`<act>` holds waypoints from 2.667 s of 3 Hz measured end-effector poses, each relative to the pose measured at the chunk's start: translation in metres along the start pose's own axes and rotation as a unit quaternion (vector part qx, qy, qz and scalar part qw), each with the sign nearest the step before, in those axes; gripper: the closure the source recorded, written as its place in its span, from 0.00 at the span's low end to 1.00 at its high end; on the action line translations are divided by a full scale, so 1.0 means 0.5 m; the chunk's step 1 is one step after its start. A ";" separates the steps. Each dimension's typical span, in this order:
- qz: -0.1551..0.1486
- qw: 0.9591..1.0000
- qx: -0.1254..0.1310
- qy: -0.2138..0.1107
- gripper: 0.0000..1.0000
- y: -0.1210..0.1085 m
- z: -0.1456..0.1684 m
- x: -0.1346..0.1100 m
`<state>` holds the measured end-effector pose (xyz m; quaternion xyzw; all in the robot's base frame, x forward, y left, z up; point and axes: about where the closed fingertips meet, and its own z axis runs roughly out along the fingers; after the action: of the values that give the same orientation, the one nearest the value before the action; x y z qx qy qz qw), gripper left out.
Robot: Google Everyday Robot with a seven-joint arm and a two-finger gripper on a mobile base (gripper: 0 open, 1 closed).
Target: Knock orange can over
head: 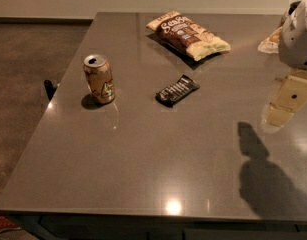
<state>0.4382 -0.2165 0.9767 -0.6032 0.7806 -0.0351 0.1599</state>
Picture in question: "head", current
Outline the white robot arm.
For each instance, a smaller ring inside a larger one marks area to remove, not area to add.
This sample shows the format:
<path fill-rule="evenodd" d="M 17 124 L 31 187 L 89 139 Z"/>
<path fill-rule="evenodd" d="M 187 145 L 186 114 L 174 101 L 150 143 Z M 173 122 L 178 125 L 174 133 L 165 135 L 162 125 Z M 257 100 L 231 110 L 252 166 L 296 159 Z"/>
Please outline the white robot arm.
<path fill-rule="evenodd" d="M 264 111 L 270 128 L 281 128 L 307 103 L 307 0 L 290 4 L 279 27 L 258 50 L 278 54 L 291 71 L 280 79 L 277 95 Z"/>

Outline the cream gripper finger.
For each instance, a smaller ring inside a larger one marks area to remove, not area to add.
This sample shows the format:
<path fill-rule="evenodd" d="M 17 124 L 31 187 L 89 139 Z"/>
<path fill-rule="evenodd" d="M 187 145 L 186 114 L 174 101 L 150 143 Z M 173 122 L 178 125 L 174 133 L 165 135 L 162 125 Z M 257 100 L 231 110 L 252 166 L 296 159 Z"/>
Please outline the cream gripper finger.
<path fill-rule="evenodd" d="M 293 117 L 293 113 L 276 107 L 274 104 L 267 104 L 262 111 L 261 128 L 266 133 L 275 133 Z"/>

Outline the white packet behind arm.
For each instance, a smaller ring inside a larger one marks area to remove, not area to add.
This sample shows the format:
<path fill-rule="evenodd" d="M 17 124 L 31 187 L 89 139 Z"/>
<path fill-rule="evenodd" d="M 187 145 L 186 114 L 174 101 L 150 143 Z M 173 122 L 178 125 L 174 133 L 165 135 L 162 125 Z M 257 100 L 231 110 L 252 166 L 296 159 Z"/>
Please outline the white packet behind arm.
<path fill-rule="evenodd" d="M 258 50 L 266 54 L 278 54 L 281 30 L 281 27 L 274 30 L 265 40 L 259 44 Z"/>

